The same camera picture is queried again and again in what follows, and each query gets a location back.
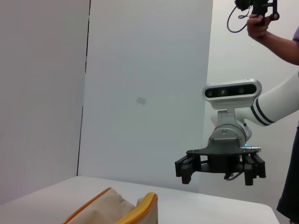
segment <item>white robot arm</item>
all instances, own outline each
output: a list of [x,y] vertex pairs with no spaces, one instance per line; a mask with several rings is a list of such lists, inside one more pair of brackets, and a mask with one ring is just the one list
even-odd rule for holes
[[268,126],[299,110],[299,71],[285,82],[256,98],[251,107],[236,108],[235,117]]
[[215,129],[207,147],[189,150],[175,162],[176,175],[188,184],[194,172],[225,173],[225,180],[233,180],[245,173],[245,184],[253,185],[257,176],[266,177],[265,162],[259,157],[260,147],[248,147],[251,131],[248,119],[260,126],[268,126],[299,110],[299,71],[288,80],[260,96],[262,85],[255,79],[208,84],[203,97],[218,110],[212,118]]

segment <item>orange zipper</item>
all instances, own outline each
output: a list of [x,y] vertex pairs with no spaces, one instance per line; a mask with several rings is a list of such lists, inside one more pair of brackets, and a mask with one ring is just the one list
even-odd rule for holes
[[62,224],[67,224],[69,221],[71,221],[77,214],[79,214],[83,209],[85,209],[88,205],[90,205],[92,202],[97,200],[99,197],[101,197],[103,194],[105,194],[107,191],[109,191],[111,188],[107,188],[106,190],[99,193],[96,197],[94,197],[92,200],[84,204],[82,207],[80,207],[77,211],[75,211],[73,214],[71,214],[70,217],[68,217]]
[[134,210],[127,214],[124,218],[117,222],[117,224],[135,224],[144,218],[153,208],[157,201],[155,193],[148,193],[143,201]]

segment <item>purple sleeve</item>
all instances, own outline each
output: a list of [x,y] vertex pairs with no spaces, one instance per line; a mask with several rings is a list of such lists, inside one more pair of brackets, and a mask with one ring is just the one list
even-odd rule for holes
[[299,27],[298,27],[297,31],[295,32],[295,34],[294,34],[293,41],[295,41],[299,46]]

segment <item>hand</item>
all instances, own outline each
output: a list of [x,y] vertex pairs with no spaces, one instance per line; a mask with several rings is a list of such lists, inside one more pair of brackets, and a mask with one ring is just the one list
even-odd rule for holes
[[263,16],[260,15],[259,17],[256,17],[256,15],[252,14],[249,19],[247,20],[247,31],[248,35],[254,39],[257,40],[258,38],[261,38],[266,35],[266,31],[269,27],[269,24],[271,23],[271,19],[269,16],[265,18],[265,26],[259,27],[257,26],[258,23],[260,23],[263,19]]

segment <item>black shirt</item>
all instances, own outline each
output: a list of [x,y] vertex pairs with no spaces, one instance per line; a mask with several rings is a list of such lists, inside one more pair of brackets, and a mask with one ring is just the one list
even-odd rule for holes
[[299,223],[299,126],[293,144],[285,188],[279,200],[277,211],[293,222]]

